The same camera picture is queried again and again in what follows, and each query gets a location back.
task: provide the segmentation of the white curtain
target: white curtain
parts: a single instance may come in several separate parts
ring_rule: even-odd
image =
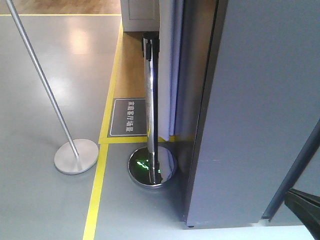
[[[175,134],[183,1],[159,0],[158,134],[166,141]]]

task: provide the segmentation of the gray wall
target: gray wall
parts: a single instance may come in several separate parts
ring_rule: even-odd
[[[187,225],[261,218],[320,117],[319,13],[319,1],[228,1],[217,56],[211,46]]]

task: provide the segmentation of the gray floor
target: gray floor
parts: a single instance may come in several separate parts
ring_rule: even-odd
[[[311,240],[304,226],[194,229],[181,221],[178,178],[164,188],[145,189],[129,177],[131,153],[143,143],[111,144],[95,240]]]
[[[22,22],[73,138],[97,143],[120,17]],[[0,239],[82,239],[96,167],[75,176],[55,169],[67,139],[11,17],[0,26]]]

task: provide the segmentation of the chrome stanchion post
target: chrome stanchion post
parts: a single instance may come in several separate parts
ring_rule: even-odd
[[[159,188],[177,169],[171,152],[158,146],[158,58],[159,34],[143,34],[145,108],[147,147],[137,149],[130,157],[128,170],[132,180],[146,188]]]
[[[32,59],[34,67],[41,79],[45,91],[51,101],[54,111],[61,123],[63,131],[68,139],[68,142],[62,145],[54,156],[54,165],[56,168],[68,175],[80,174],[91,168],[98,159],[97,145],[88,139],[76,139],[73,141],[69,129],[66,125],[63,115],[59,109],[56,98],[50,88],[47,78],[42,70],[37,55],[30,43],[25,28],[20,20],[19,14],[12,0],[5,0],[11,12],[14,23],[21,35],[24,45]]]

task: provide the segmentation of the metal pole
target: metal pole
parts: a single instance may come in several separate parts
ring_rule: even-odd
[[[157,184],[158,176],[158,52],[157,33],[143,34],[145,106],[149,177]]]
[[[32,45],[30,43],[30,40],[29,40],[28,35],[27,35],[26,31],[25,31],[25,28],[22,25],[22,22],[21,22],[20,17],[19,17],[19,15],[17,13],[15,5],[14,5],[12,0],[5,0],[5,1],[6,1],[6,4],[7,4],[8,8],[9,8],[9,10],[11,12],[11,16],[12,16],[12,18],[14,20],[14,23],[15,23],[15,25],[16,25],[16,27],[17,27],[17,29],[18,29],[21,37],[22,37],[24,45],[25,45],[26,49],[29,52],[29,55],[30,55],[30,57],[32,59],[32,62],[34,64],[34,66],[35,66],[35,69],[36,69],[36,71],[37,71],[37,73],[38,73],[38,75],[39,75],[39,77],[40,77],[40,79],[42,81],[42,84],[43,84],[43,86],[45,88],[45,91],[49,96],[49,99],[50,99],[50,101],[52,103],[54,111],[55,111],[56,115],[58,116],[58,119],[59,119],[59,121],[61,123],[61,126],[62,126],[64,132],[65,132],[65,135],[66,135],[66,137],[67,137],[67,139],[68,139],[68,141],[69,141],[69,143],[71,145],[72,151],[73,151],[75,157],[78,158],[79,157],[79,153],[77,151],[75,143],[74,143],[74,141],[73,141],[73,139],[72,139],[72,137],[70,135],[70,132],[69,132],[69,130],[67,128],[67,125],[65,123],[64,117],[61,114],[61,111],[59,109],[59,106],[57,104],[55,96],[52,93],[50,85],[49,85],[49,83],[47,81],[47,78],[46,78],[42,68],[41,68],[41,65],[39,63],[39,60],[38,60],[36,54],[35,54],[35,51],[34,51]]]

